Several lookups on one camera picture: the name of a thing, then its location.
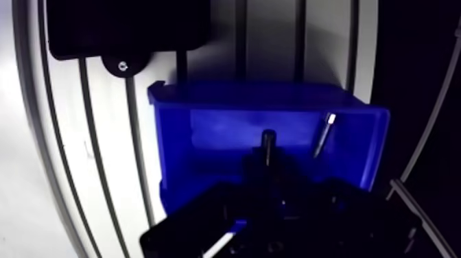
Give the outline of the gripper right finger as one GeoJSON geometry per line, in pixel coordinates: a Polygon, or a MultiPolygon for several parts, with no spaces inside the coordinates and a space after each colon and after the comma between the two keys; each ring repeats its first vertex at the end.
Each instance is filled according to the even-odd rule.
{"type": "Polygon", "coordinates": [[[411,257],[422,221],[336,178],[313,182],[283,149],[269,151],[288,257],[411,257]]]}

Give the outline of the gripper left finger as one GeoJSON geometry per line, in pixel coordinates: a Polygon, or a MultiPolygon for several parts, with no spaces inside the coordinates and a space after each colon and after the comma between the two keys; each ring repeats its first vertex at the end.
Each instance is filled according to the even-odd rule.
{"type": "Polygon", "coordinates": [[[253,148],[242,161],[240,183],[218,182],[140,237],[144,257],[203,257],[221,237],[232,240],[221,257],[262,257],[268,251],[268,197],[263,177],[270,155],[253,148]]]}

